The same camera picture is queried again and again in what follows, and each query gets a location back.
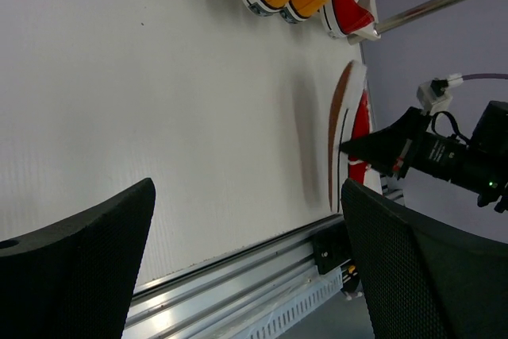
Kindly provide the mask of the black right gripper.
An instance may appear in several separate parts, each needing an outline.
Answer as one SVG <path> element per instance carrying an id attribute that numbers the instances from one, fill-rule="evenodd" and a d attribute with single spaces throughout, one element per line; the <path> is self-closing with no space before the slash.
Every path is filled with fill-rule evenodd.
<path id="1" fill-rule="evenodd" d="M 450 112 L 411 106 L 392 125 L 339 148 L 386 176 L 405 178 L 414 168 L 477 194 L 479 207 L 507 211 L 506 102 L 489 102 L 470 138 Z"/>

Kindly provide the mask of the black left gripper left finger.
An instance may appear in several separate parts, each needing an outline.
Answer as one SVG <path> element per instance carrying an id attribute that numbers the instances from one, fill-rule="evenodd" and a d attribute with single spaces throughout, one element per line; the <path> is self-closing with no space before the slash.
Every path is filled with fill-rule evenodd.
<path id="1" fill-rule="evenodd" d="M 121 337 L 155 208 L 143 179 L 1 243 L 3 338 Z"/>

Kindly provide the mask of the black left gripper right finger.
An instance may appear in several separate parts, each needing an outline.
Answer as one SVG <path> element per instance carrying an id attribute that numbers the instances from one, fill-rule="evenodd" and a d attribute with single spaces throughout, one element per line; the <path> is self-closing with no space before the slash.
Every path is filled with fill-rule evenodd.
<path id="1" fill-rule="evenodd" d="M 377 338 L 505 338 L 507 245 L 354 180 L 341 205 Z"/>

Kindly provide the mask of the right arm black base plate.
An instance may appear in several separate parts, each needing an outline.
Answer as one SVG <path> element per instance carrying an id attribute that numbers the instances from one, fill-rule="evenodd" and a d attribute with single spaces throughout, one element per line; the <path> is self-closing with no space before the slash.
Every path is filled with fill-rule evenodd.
<path id="1" fill-rule="evenodd" d="M 342 266 L 352 258 L 352 248 L 345 221 L 315 233 L 311 237 L 314 262 L 320 275 Z"/>

